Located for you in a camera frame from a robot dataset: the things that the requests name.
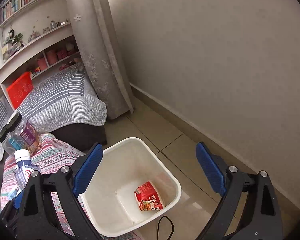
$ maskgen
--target beige tiled floor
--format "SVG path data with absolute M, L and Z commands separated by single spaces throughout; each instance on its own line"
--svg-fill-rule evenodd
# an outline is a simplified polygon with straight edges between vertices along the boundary
M 158 115 L 140 100 L 134 98 L 135 112 L 105 124 L 109 147 L 127 137 L 141 138 L 178 179 L 182 188 L 181 199 L 169 210 L 175 226 L 172 240 L 195 239 L 209 221 L 221 199 L 205 177 L 195 156 L 196 143 Z M 240 199 L 235 217 L 227 233 L 235 230 L 244 207 L 246 194 Z M 291 230 L 291 217 L 282 213 L 284 233 Z M 159 219 L 142 226 L 139 231 L 145 240 L 156 239 Z M 160 225 L 159 239 L 166 239 L 171 231 L 168 221 Z

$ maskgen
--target flower decoration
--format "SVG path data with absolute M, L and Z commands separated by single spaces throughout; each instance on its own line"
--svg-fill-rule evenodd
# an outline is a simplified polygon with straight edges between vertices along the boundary
M 81 20 L 81 15 L 80 14 L 76 14 L 73 19 L 77 22 Z

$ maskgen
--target plastic jar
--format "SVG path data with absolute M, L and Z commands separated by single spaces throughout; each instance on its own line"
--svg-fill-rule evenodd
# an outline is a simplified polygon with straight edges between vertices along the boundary
M 29 145 L 14 134 L 9 133 L 7 126 L 6 124 L 0 131 L 0 142 L 3 149 L 10 155 L 13 155 L 17 150 L 27 149 Z
M 9 122 L 7 129 L 19 138 L 22 138 L 28 145 L 30 155 L 34 155 L 41 146 L 40 136 L 33 125 L 20 113 L 16 113 Z

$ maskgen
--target red storage box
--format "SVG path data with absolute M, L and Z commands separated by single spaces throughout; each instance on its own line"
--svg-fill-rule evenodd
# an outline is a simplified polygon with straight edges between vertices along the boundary
M 23 100 L 31 92 L 32 89 L 33 85 L 30 78 L 30 72 L 23 73 L 7 88 L 7 93 L 10 97 L 14 109 L 17 109 L 21 105 Z

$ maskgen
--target baseboard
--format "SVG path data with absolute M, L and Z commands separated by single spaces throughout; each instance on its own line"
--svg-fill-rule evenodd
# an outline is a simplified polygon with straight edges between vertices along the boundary
M 132 93 L 136 98 L 141 100 L 155 112 L 172 123 L 191 140 L 195 142 L 203 141 L 213 154 L 221 156 L 228 165 L 235 165 L 243 172 L 253 174 L 256 173 L 256 170 L 251 165 L 241 160 L 238 156 L 231 154 L 230 151 L 226 149 L 226 147 L 216 142 L 216 140 L 213 140 L 212 138 L 205 135 L 205 133 L 200 132 L 199 128 L 195 124 L 187 121 L 186 118 L 183 117 L 180 113 L 177 113 L 174 109 L 171 109 L 171 107 L 167 106 L 157 98 L 149 95 L 137 86 L 131 83 L 130 85 Z M 283 190 L 279 186 L 277 186 L 275 183 L 273 184 L 276 189 L 276 194 L 281 210 L 290 215 L 295 221 L 298 221 L 300 219 L 300 208 L 298 208 L 292 201 L 290 201 L 286 197 L 286 194 L 284 194 Z

